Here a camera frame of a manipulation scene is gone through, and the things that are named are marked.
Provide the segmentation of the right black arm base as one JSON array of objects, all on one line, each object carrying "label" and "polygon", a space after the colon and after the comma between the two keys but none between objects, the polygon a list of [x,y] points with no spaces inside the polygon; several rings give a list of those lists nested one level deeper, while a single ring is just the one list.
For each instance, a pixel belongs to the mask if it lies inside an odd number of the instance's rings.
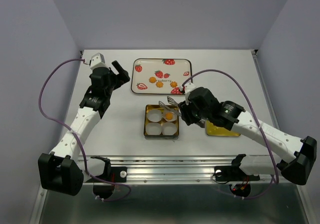
[{"label": "right black arm base", "polygon": [[239,167],[217,166],[212,180],[218,184],[229,184],[229,189],[236,197],[247,198],[251,193],[251,182],[260,180],[260,176],[247,175]]}]

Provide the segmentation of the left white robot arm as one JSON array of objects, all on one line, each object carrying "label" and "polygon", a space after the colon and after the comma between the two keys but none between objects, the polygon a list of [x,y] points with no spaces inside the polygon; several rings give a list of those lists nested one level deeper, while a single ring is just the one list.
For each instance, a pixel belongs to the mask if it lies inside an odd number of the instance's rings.
[{"label": "left white robot arm", "polygon": [[86,177],[106,184],[111,192],[118,186],[111,177],[111,162],[108,158],[97,156],[96,159],[103,164],[95,167],[94,175],[90,173],[84,144],[108,109],[112,92],[128,83],[130,77],[116,60],[112,62],[112,66],[117,74],[97,55],[90,60],[89,66],[92,70],[89,76],[91,85],[85,92],[71,125],[48,116],[42,109],[42,98],[38,99],[41,114],[67,129],[59,143],[48,154],[42,153],[38,159],[43,189],[75,196],[86,182]]}]

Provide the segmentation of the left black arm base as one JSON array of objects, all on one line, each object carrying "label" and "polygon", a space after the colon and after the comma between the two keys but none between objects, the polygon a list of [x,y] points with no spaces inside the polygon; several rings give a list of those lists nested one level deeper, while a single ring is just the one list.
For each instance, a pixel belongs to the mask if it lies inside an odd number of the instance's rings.
[{"label": "left black arm base", "polygon": [[111,167],[109,173],[97,176],[103,182],[92,179],[92,193],[102,202],[120,201],[131,192],[127,187],[127,167]]}]

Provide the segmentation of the orange cookie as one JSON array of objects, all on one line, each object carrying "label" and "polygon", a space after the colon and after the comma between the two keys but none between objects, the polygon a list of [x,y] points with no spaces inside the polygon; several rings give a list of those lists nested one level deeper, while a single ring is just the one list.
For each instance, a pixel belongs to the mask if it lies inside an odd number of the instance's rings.
[{"label": "orange cookie", "polygon": [[150,83],[155,83],[157,81],[157,79],[155,77],[150,77],[149,78],[149,82]]},{"label": "orange cookie", "polygon": [[164,118],[169,121],[172,120],[174,118],[174,114],[172,112],[166,112],[164,115]]},{"label": "orange cookie", "polygon": [[177,85],[178,85],[178,84],[177,84],[176,82],[171,82],[171,83],[170,83],[170,86],[173,87],[173,88],[177,87]]},{"label": "orange cookie", "polygon": [[163,85],[164,85],[164,84],[163,84],[162,82],[157,82],[157,83],[156,83],[156,87],[158,87],[158,88],[162,88]]}]

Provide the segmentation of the gold tin lid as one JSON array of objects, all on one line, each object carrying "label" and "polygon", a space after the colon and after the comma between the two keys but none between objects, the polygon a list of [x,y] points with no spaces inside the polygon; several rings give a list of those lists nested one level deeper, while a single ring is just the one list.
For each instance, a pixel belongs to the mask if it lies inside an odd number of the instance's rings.
[{"label": "gold tin lid", "polygon": [[210,121],[206,121],[205,131],[208,136],[217,136],[217,137],[239,137],[240,136],[240,133],[229,131],[223,127],[215,126]]}]

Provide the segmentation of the metal tongs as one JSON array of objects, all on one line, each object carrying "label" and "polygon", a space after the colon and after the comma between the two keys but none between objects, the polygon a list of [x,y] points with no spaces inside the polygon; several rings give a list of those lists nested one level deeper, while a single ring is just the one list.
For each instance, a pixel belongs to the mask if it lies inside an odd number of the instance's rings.
[{"label": "metal tongs", "polygon": [[172,112],[172,113],[176,114],[177,116],[181,117],[182,114],[181,114],[181,112],[179,110],[178,103],[170,96],[167,96],[166,98],[167,98],[168,104],[165,104],[162,101],[159,101],[158,105],[161,108],[163,108],[163,109],[165,109],[165,110],[167,110],[169,112]]}]

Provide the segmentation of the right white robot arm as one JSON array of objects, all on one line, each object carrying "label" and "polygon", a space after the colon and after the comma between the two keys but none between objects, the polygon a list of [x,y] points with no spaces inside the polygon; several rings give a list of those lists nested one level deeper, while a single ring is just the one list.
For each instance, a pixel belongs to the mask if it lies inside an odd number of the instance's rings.
[{"label": "right white robot arm", "polygon": [[266,147],[269,156],[239,154],[229,166],[217,167],[219,182],[242,181],[254,175],[282,176],[296,185],[305,185],[317,158],[317,141],[299,138],[276,129],[231,102],[219,102],[207,88],[187,83],[180,89],[185,100],[178,107],[189,126],[204,126],[206,121],[228,131],[239,133]]}]

